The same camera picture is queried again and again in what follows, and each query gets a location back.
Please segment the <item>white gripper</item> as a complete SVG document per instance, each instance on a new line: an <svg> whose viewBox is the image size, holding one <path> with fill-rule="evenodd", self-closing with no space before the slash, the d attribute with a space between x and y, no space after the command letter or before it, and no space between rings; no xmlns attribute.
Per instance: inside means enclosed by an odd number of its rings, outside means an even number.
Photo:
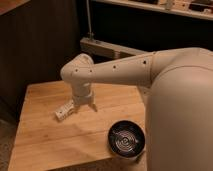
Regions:
<svg viewBox="0 0 213 171"><path fill-rule="evenodd" d="M89 104L89 107L95 112L98 112L96 104L94 104L94 93L90 87L80 87L73 90L72 106L74 109L79 109L80 105Z"/></svg>

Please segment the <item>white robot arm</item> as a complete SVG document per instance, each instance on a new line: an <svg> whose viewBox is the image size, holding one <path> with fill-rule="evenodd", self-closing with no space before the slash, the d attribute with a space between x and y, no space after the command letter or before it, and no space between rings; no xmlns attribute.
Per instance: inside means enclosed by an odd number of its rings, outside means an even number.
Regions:
<svg viewBox="0 0 213 171"><path fill-rule="evenodd" d="M161 50L99 64L82 53L60 74L76 105L93 99L93 83L149 89L147 171L213 171L213 51Z"/></svg>

